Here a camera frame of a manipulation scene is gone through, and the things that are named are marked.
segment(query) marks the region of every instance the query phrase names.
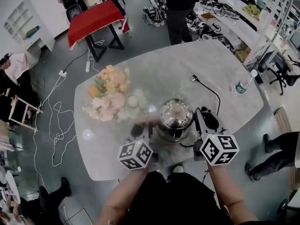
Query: stainless steel kettle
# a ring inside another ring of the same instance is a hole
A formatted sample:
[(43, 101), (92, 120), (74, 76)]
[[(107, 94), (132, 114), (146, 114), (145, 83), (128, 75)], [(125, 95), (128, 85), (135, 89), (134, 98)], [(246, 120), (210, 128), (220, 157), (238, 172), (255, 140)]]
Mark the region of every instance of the stainless steel kettle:
[(184, 101), (176, 98), (166, 101), (159, 112), (160, 122), (156, 131), (162, 139), (177, 143), (188, 136), (194, 114)]

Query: black shoe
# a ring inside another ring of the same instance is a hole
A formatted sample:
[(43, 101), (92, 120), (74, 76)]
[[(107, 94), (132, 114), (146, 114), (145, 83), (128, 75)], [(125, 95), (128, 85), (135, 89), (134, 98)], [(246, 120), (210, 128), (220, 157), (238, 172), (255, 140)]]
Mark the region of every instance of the black shoe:
[(50, 204), (49, 204), (49, 193), (47, 192), (46, 188), (43, 186), (38, 187), (39, 192), (39, 204), (43, 208), (45, 212), (49, 212)]
[(72, 191), (71, 191), (71, 188), (70, 188), (69, 181), (66, 178), (64, 178), (64, 177), (62, 177), (60, 179), (60, 181), (61, 181), (61, 187), (64, 188), (64, 190), (66, 192), (66, 197), (71, 196), (72, 195)]
[(255, 182), (255, 179), (253, 177), (253, 168), (250, 163), (245, 164), (245, 173), (247, 174), (247, 176), (250, 178), (252, 182)]
[(264, 151), (266, 153), (271, 153), (273, 150), (268, 148), (268, 142), (271, 141), (270, 139), (270, 136), (269, 134), (265, 134), (263, 137), (262, 137), (262, 143), (264, 144)]

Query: white cube with black pattern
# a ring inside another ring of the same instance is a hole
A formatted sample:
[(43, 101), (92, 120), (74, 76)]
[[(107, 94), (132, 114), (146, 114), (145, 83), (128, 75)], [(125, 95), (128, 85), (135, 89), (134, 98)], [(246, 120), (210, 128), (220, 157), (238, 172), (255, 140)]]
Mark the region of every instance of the white cube with black pattern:
[(211, 166), (229, 164), (240, 151), (233, 135), (207, 135), (200, 148)]
[(145, 168), (152, 156), (153, 150), (144, 140), (131, 142), (120, 146), (118, 161), (127, 169)]

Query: bottle label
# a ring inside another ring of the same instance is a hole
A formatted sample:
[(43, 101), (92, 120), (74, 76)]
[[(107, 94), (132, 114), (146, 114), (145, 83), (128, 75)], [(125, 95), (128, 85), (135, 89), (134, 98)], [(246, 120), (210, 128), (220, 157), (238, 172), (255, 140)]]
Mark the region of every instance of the bottle label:
[(239, 94), (243, 94), (247, 90), (241, 86), (240, 82), (235, 85), (235, 89)]

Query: water bottle cap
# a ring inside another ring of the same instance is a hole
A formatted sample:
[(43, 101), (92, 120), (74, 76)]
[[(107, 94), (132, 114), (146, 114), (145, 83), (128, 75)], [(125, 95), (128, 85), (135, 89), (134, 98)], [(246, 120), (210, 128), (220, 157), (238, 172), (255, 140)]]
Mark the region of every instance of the water bottle cap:
[(256, 77), (257, 75), (258, 75), (257, 71), (256, 71), (255, 69), (253, 69), (253, 70), (251, 71), (251, 76), (252, 76), (252, 77)]

